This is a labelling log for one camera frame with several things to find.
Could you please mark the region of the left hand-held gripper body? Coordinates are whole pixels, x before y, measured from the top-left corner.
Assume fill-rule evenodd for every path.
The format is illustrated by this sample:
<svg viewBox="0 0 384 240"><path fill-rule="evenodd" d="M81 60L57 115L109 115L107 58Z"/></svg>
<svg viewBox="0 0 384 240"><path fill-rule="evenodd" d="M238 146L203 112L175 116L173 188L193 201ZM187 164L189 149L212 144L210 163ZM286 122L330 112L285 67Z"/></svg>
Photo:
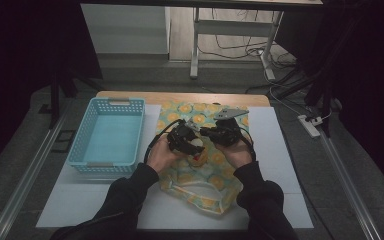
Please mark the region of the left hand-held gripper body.
<svg viewBox="0 0 384 240"><path fill-rule="evenodd" d="M200 147L195 147L191 141L197 138L197 135L192 129L186 126L186 121L178 119L174 122L175 126L167 135L169 148L177 150L181 153L188 154L192 151L197 151Z"/></svg>

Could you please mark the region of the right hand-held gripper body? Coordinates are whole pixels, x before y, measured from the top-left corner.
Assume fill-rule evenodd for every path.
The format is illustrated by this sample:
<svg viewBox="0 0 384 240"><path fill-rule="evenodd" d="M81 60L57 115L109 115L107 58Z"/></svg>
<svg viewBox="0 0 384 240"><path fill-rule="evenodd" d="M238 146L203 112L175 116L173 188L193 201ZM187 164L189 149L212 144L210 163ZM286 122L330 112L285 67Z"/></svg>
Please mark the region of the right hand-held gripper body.
<svg viewBox="0 0 384 240"><path fill-rule="evenodd" d="M212 142L224 147L238 143L242 138L241 128L236 117L248 114L248 110L224 108L214 117L216 127L211 128L209 138Z"/></svg>

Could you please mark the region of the round tan bread red label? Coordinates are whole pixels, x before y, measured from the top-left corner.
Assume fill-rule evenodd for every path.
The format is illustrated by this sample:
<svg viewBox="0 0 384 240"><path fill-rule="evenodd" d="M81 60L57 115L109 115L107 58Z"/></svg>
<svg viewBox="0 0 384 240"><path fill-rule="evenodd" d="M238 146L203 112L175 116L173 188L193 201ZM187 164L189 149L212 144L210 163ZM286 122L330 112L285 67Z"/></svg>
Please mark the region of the round tan bread red label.
<svg viewBox="0 0 384 240"><path fill-rule="evenodd" d="M192 140L191 144L195 147L203 147L204 148L204 150L201 153L194 155L194 156L188 156L187 157L187 160L191 166L200 167L200 166L204 165L208 160L208 150L204 146L203 141L199 138Z"/></svg>

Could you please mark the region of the yellow fruit print cloth bag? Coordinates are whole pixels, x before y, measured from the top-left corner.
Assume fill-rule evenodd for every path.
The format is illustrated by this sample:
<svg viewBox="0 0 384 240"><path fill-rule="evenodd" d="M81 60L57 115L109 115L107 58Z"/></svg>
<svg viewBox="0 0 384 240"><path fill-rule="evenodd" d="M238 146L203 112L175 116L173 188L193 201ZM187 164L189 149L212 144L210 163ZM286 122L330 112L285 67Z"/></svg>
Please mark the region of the yellow fruit print cloth bag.
<svg viewBox="0 0 384 240"><path fill-rule="evenodd" d="M178 119L186 121L186 126L194 131L208 150L208 160L200 167L189 164L187 157L176 161L160 174L162 191L189 202L197 208L213 213L224 213L236 199L242 184L233 176L234 168L228 163L224 154L219 151L209 137L202 136L203 127L215 128L215 115L222 109L248 110L245 106L228 106L206 103L166 102L162 105L157 120L156 135L168 135ZM236 117L243 138L253 146L248 129L248 114Z"/></svg>

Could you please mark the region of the light blue perforated plastic basket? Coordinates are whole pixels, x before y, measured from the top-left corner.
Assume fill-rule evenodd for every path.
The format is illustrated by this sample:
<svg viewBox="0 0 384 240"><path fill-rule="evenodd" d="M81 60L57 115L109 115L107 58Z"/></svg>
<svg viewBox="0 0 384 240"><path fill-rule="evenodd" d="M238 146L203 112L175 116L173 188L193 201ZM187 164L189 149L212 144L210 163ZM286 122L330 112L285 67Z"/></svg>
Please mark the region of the light blue perforated plastic basket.
<svg viewBox="0 0 384 240"><path fill-rule="evenodd" d="M92 98L67 164L80 173L132 173L138 164L144 113L142 98Z"/></svg>

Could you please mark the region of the person's right hand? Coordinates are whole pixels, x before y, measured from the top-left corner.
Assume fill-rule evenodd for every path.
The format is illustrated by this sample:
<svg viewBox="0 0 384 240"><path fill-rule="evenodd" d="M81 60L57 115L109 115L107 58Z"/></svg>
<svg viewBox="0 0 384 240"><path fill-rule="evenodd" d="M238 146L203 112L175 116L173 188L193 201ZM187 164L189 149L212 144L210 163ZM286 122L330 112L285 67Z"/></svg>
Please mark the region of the person's right hand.
<svg viewBox="0 0 384 240"><path fill-rule="evenodd" d="M227 161L235 169L252 162L252 156L249 148L242 140L239 140L237 143L229 147L225 147L220 144L216 144L215 147L224 154Z"/></svg>

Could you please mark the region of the person's left hand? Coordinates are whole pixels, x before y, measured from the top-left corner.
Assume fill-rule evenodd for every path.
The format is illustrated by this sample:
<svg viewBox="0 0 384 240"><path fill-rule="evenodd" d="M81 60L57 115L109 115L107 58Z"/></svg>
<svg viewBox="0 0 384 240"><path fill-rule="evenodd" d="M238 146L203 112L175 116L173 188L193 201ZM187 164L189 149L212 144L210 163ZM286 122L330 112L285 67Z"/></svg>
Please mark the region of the person's left hand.
<svg viewBox="0 0 384 240"><path fill-rule="evenodd" d="M171 151L167 135L162 135L151 148L146 164L155 172L160 173L170 167L176 160L184 157L185 154L181 152Z"/></svg>

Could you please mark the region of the wooden table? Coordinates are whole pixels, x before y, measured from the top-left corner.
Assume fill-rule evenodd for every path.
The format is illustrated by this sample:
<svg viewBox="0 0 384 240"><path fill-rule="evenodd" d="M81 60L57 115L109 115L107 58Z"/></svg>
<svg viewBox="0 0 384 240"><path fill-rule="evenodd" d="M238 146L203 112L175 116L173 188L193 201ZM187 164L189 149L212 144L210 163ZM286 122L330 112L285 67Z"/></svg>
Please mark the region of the wooden table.
<svg viewBox="0 0 384 240"><path fill-rule="evenodd" d="M144 98L148 104L183 101L191 103L218 103L231 106L270 106L269 100L265 95L248 94L100 91L96 96L109 98Z"/></svg>

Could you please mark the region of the white table mat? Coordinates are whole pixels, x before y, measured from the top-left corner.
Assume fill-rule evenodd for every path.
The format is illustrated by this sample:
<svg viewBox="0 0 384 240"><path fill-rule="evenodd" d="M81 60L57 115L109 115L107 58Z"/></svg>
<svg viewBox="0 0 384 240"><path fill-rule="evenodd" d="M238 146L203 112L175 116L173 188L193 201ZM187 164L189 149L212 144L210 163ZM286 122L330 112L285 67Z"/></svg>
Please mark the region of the white table mat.
<svg viewBox="0 0 384 240"><path fill-rule="evenodd" d="M252 107L250 133L263 177L276 182L284 192L283 211L296 228L313 226L297 181L275 111ZM102 205L115 174L82 174L65 164L39 217L38 228L74 226L91 219ZM247 212L233 204L221 215L204 212L175 198L155 184L149 190L139 214L141 230L244 230Z"/></svg>

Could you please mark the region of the white power strip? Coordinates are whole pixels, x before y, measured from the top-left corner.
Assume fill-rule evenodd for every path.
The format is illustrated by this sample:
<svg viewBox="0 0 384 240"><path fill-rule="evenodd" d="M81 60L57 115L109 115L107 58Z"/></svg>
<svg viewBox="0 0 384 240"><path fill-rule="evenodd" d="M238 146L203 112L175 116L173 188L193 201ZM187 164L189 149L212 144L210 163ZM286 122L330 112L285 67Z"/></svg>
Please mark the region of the white power strip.
<svg viewBox="0 0 384 240"><path fill-rule="evenodd" d="M320 132L316 129L316 127L310 121L307 121L306 115L299 115L297 119L311 138L316 138L320 136Z"/></svg>

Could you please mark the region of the black tripod stand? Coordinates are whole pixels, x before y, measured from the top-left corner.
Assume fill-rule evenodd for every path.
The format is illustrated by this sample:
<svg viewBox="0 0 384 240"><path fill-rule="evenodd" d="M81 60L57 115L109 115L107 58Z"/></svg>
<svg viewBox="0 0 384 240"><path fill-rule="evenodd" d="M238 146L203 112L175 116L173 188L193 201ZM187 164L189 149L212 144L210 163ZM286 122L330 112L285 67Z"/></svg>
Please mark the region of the black tripod stand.
<svg viewBox="0 0 384 240"><path fill-rule="evenodd" d="M307 76L297 66L286 66L284 69L287 70L287 73L277 78L275 70L272 68L275 79L268 80L263 68L263 80L265 83L249 87L246 93L253 89L267 88L271 100L282 104L294 112L297 117L299 115L306 115L307 121L310 121L320 133L324 132L329 136L329 118L332 115L330 106L331 91L329 81L325 78L323 71ZM304 88L309 88L309 90L305 93L302 108L308 114L304 114L285 103L288 96L298 93Z"/></svg>

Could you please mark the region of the white cabinet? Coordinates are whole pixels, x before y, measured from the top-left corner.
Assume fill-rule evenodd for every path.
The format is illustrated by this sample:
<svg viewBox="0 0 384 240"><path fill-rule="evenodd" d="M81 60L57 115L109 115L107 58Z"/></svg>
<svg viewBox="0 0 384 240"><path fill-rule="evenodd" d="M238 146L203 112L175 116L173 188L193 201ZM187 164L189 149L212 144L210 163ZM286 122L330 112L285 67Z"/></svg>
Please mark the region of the white cabinet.
<svg viewBox="0 0 384 240"><path fill-rule="evenodd" d="M82 4L81 9L97 53L169 53L169 7Z"/></svg>

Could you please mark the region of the black metal stand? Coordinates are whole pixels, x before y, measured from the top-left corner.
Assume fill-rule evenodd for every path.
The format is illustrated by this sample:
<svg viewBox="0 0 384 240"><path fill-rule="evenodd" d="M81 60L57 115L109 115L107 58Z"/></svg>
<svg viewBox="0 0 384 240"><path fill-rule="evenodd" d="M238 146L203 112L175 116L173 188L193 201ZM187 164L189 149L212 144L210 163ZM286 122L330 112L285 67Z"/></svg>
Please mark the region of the black metal stand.
<svg viewBox="0 0 384 240"><path fill-rule="evenodd" d="M78 89L74 83L74 80L80 80L82 83L88 85L92 89L96 91L104 91L105 88L99 85L98 83L94 82L91 78L87 78L86 76L82 75L80 72L74 70L73 68L60 68L58 69L51 77L51 95L50 95L50 114L51 114L51 121L49 128L53 129L58 120L60 119L60 94L59 92L62 91L63 94L68 98L75 98Z"/></svg>

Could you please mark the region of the white desk frame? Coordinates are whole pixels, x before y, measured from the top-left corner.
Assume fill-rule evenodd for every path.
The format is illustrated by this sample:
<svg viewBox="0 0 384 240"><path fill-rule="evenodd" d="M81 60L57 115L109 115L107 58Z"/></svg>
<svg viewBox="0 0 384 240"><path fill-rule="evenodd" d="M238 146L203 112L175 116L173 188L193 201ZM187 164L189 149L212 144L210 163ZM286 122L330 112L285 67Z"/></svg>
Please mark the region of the white desk frame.
<svg viewBox="0 0 384 240"><path fill-rule="evenodd" d="M264 22L239 22L227 20L201 20L200 9L194 9L193 16L193 47L191 52L190 78L198 77L198 38L200 35L222 35L222 36L249 36L266 37L267 45L263 50L258 50L265 76L268 80L274 80L275 75L269 62L269 54L275 40L275 36L283 17L282 11L273 13L271 23Z"/></svg>

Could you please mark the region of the black floor bracket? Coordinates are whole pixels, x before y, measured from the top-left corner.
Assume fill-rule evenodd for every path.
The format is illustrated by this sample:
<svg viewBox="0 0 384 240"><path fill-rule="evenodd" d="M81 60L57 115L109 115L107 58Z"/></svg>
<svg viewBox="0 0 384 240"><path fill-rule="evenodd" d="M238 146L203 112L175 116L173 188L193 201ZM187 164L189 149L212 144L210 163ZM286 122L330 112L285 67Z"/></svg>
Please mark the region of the black floor bracket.
<svg viewBox="0 0 384 240"><path fill-rule="evenodd" d="M54 153L68 153L76 135L75 130L60 130L51 151Z"/></svg>

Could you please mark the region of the aluminium floor rail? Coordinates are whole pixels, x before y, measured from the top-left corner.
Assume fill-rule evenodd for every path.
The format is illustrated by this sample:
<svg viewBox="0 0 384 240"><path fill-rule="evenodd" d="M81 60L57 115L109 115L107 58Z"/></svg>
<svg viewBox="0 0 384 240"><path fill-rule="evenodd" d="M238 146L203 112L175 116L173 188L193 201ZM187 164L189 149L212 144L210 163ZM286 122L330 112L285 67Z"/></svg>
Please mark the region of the aluminium floor rail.
<svg viewBox="0 0 384 240"><path fill-rule="evenodd" d="M329 157L332 167L338 177L343 191L355 212L355 216L367 240L382 240L380 231L371 216L368 207L358 193L358 190L347 171L342 158L331 138L324 132L320 133L320 141Z"/></svg>
<svg viewBox="0 0 384 240"><path fill-rule="evenodd" d="M0 240L5 240L8 236L21 208L34 184L39 172L47 159L52 145L54 144L58 133L60 132L68 112L71 110L74 100L69 99L61 107L59 119L55 125L47 131L45 138L42 140L40 147L36 151L34 157L30 161L26 171L22 175L21 180L16 185L13 193L7 201L3 211L0 214Z"/></svg>

